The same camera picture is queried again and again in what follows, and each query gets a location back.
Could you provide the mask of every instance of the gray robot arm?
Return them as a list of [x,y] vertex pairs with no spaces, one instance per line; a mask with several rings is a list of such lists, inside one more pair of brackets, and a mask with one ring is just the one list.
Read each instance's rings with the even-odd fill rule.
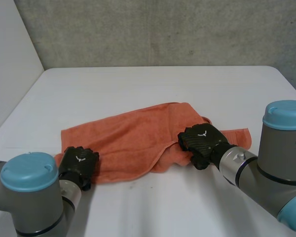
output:
[[98,158],[91,150],[68,148],[59,171],[45,153],[0,161],[0,210],[11,213],[17,236],[65,237]]
[[193,152],[196,168],[213,163],[228,182],[296,231],[296,101],[266,107],[258,156],[227,143],[210,124],[187,128],[178,137],[182,149]]

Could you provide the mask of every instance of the concrete wall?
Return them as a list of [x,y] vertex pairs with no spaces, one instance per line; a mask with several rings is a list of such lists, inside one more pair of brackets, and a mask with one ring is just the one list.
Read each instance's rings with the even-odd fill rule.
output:
[[45,69],[269,65],[296,88],[296,0],[15,0]]
[[43,71],[13,0],[0,0],[0,126]]

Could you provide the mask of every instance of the orange towel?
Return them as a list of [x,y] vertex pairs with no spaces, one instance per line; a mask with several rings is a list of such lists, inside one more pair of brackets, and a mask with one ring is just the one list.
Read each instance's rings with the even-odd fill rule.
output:
[[[164,172],[173,163],[187,165],[178,134],[199,123],[211,123],[188,103],[167,103],[85,123],[61,131],[62,152],[83,146],[100,154],[100,170],[92,182],[128,181],[148,172]],[[251,146],[248,129],[222,131],[231,144]],[[57,164],[63,157],[58,154]]]

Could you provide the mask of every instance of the white wall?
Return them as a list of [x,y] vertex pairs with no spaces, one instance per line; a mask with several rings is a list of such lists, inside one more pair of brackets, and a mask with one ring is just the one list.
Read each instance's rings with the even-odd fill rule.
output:
[[0,0],[0,126],[43,67],[13,0]]

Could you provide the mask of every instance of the towel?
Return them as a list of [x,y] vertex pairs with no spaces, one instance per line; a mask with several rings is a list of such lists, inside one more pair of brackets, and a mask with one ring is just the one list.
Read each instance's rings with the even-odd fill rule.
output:
[[[100,154],[100,168],[93,183],[137,179],[148,172],[164,172],[172,164],[190,163],[192,153],[183,152],[178,134],[186,127],[210,123],[189,103],[166,103],[88,122],[61,131],[62,153],[67,147],[90,148]],[[222,131],[229,143],[249,149],[248,129]]]

